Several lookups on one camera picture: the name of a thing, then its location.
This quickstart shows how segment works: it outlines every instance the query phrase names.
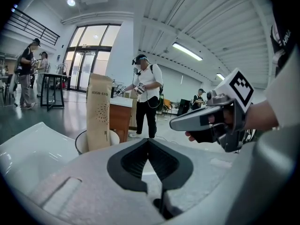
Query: high table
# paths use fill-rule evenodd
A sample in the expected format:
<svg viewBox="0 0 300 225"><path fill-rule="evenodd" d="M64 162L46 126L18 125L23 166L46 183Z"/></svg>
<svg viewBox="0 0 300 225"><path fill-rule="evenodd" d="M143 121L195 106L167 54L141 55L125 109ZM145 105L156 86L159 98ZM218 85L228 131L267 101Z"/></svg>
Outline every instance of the high table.
<svg viewBox="0 0 300 225"><path fill-rule="evenodd" d="M64 97L63 97L63 94L62 94L62 78L63 77L68 77L68 76L63 75L63 74L55 74L55 73L39 73L39 74L44 75L43 82L42 82L42 91L41 91L41 102L40 102L41 107L47 107L47 111L50 111L50 109L53 108L53 107L65 107ZM46 104L43 104L44 84L45 84L45 80L46 80L47 77L49 78L48 82L47 82L47 102L46 102ZM50 86L51 78L53 78L54 102L49 104L49 86ZM61 105L56 104L56 78L60 79Z"/></svg>
<svg viewBox="0 0 300 225"><path fill-rule="evenodd" d="M125 97L111 98L109 128L116 130L120 138L120 143L127 141L132 101L131 98Z"/></svg>

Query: black table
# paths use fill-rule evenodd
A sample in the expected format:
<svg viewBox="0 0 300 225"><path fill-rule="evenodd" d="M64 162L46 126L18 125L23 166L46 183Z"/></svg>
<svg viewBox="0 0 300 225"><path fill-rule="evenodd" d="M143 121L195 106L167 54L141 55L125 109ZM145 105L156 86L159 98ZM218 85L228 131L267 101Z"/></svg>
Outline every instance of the black table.
<svg viewBox="0 0 300 225"><path fill-rule="evenodd" d="M40 105L41 107L47 107L47 111L50 111L51 108L53 107L65 107L65 103L64 103L64 97L62 94L62 78L63 77L68 77L66 75L62 75L62 74L54 74L54 73L40 73L40 74L44 74L43 77L43 83L42 83L42 91L41 91L41 102ZM44 85L45 85L45 80L48 77L48 82L47 84L47 102L46 104L43 104L43 93L44 93ZM53 89L54 89L54 102L49 104L49 87L50 87L50 82L51 82L51 78L53 80ZM60 97L61 97L61 105L57 105L56 104L56 79L59 78L60 80Z"/></svg>

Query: black pants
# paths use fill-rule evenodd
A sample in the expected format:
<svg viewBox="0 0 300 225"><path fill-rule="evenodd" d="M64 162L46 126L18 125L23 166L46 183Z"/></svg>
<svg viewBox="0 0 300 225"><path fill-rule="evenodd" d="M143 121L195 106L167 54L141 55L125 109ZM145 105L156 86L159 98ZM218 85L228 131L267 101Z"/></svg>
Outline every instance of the black pants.
<svg viewBox="0 0 300 225"><path fill-rule="evenodd" d="M149 138L154 138L156 133L156 106L158 105L158 97L152 97L144 103L136 103L136 125L137 134L141 134L143 130L144 116L147 116L148 127L149 127Z"/></svg>

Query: printed dot pattern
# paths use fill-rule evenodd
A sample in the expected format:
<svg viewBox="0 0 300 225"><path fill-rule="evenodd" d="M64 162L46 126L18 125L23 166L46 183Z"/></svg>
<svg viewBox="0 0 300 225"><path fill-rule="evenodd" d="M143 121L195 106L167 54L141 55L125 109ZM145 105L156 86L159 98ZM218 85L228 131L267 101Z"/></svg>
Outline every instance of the printed dot pattern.
<svg viewBox="0 0 300 225"><path fill-rule="evenodd" d="M108 125L108 115L109 115L108 108L109 108L109 103L102 102L102 103L98 104L98 108L95 111L96 119L107 125Z"/></svg>

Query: ceiling light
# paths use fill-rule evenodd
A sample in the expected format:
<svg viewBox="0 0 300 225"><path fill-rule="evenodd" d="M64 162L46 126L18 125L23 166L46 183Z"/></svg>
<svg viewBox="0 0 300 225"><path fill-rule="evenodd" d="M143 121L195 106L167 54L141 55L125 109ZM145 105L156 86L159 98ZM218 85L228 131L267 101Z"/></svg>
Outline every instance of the ceiling light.
<svg viewBox="0 0 300 225"><path fill-rule="evenodd" d="M193 53L191 50L188 50L187 48L185 48L184 46L180 45L179 43L173 43L173 47L183 51L184 53L190 55L191 57L197 59L198 61L201 61L202 58L199 57L198 55L196 55L195 53Z"/></svg>
<svg viewBox="0 0 300 225"><path fill-rule="evenodd" d="M224 80L225 78L223 77L223 75L222 74L220 74L220 73L217 73L217 76L219 77L219 78L221 78L222 80Z"/></svg>
<svg viewBox="0 0 300 225"><path fill-rule="evenodd" d="M74 0L68 0L67 3L68 3L69 6L74 6L75 5Z"/></svg>

